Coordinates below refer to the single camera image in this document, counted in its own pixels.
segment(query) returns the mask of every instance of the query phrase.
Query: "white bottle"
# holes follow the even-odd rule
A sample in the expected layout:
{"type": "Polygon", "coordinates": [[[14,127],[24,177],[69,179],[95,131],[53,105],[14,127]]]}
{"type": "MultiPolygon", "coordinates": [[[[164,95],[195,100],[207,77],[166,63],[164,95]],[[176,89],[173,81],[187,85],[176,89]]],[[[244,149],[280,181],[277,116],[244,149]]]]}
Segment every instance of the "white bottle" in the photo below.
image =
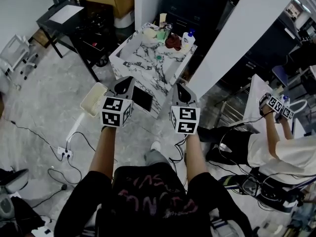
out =
{"type": "Polygon", "coordinates": [[[187,54],[191,50],[196,41],[196,38],[193,37],[194,32],[194,29],[190,29],[189,33],[183,33],[180,52],[187,54]]]}

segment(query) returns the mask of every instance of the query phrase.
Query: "plastic basket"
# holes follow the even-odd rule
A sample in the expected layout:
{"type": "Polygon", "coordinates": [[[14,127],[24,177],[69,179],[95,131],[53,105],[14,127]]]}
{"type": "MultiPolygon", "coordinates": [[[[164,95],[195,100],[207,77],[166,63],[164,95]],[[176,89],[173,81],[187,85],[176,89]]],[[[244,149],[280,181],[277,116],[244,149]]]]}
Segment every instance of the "plastic basket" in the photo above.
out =
{"type": "Polygon", "coordinates": [[[95,117],[99,113],[100,101],[104,94],[107,92],[103,84],[97,82],[89,93],[85,96],[80,104],[80,107],[85,110],[90,116],[95,117]]]}

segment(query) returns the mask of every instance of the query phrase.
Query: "marble sink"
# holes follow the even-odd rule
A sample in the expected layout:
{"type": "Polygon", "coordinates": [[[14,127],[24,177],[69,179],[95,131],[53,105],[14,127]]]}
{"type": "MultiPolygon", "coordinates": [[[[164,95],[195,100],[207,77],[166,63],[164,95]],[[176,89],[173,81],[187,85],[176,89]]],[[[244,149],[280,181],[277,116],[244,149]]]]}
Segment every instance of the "marble sink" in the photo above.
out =
{"type": "Polygon", "coordinates": [[[117,79],[133,76],[135,86],[153,97],[150,112],[143,110],[157,118],[168,92],[184,71],[197,46],[194,45],[187,54],[183,54],[174,48],[167,48],[164,42],[156,38],[148,38],[143,34],[145,28],[158,27],[146,23],[110,55],[110,62],[117,79]]]}

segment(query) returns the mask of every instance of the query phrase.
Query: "power strip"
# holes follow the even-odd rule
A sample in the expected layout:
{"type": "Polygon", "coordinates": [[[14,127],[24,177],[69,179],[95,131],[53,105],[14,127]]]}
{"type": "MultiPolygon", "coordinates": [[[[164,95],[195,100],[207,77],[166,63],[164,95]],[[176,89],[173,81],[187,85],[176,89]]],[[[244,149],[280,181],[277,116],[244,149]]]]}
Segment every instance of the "power strip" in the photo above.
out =
{"type": "Polygon", "coordinates": [[[67,159],[67,158],[70,159],[71,157],[73,157],[73,152],[71,150],[67,149],[67,152],[66,152],[66,149],[62,148],[62,147],[58,147],[57,154],[59,154],[61,156],[64,154],[65,159],[67,159]]]}

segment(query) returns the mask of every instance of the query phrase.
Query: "concrete floor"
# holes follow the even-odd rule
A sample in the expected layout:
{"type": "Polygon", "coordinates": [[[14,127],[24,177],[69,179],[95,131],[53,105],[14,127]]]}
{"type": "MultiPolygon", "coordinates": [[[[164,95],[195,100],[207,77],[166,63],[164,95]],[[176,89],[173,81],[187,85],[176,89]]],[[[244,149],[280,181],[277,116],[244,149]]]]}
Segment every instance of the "concrete floor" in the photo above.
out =
{"type": "MultiPolygon", "coordinates": [[[[19,71],[15,72],[14,81],[21,84],[22,88],[21,91],[17,91],[11,87],[9,93],[4,96],[3,117],[14,120],[18,126],[27,127],[43,136],[54,147],[55,152],[57,152],[56,148],[65,147],[66,139],[73,133],[76,124],[77,131],[85,134],[93,148],[96,148],[101,130],[99,118],[90,117],[79,106],[95,81],[76,53],[62,46],[59,48],[66,54],[63,59],[60,59],[51,47],[39,48],[38,68],[26,81],[19,71]]],[[[94,70],[105,86],[109,86],[115,79],[110,64],[103,68],[96,67],[94,70]]],[[[225,91],[214,86],[200,99],[202,126],[209,128],[213,126],[218,113],[218,109],[213,105],[225,95],[227,95],[225,91]]],[[[163,155],[179,157],[174,144],[182,140],[183,136],[176,135],[173,131],[169,121],[170,104],[171,94],[157,120],[138,109],[134,110],[128,124],[117,131],[115,169],[123,165],[144,165],[143,155],[155,140],[161,141],[163,155]]],[[[30,181],[26,188],[19,192],[30,205],[48,198],[61,188],[60,183],[48,176],[48,168],[62,171],[71,182],[75,183],[79,180],[78,171],[71,168],[65,159],[59,162],[45,142],[28,130],[16,128],[3,118],[0,120],[0,145],[1,168],[9,170],[12,165],[15,169],[30,170],[30,181]]],[[[72,138],[71,150],[74,157],[70,162],[80,169],[84,176],[92,160],[93,151],[79,134],[72,138]]],[[[176,167],[178,176],[184,183],[186,177],[184,162],[177,164],[176,167]]],[[[208,167],[210,173],[217,179],[229,174],[210,164],[208,167]]],[[[224,167],[241,173],[235,166],[224,167]]],[[[64,181],[61,176],[54,175],[54,177],[64,181]]],[[[38,214],[53,219],[52,224],[48,225],[49,228],[53,229],[54,220],[58,218],[72,190],[73,187],[68,185],[66,191],[60,192],[35,209],[38,214]]],[[[275,219],[280,224],[288,219],[282,214],[261,210],[257,201],[250,196],[240,196],[232,192],[231,195],[249,217],[252,227],[260,226],[267,218],[275,219]]]]}

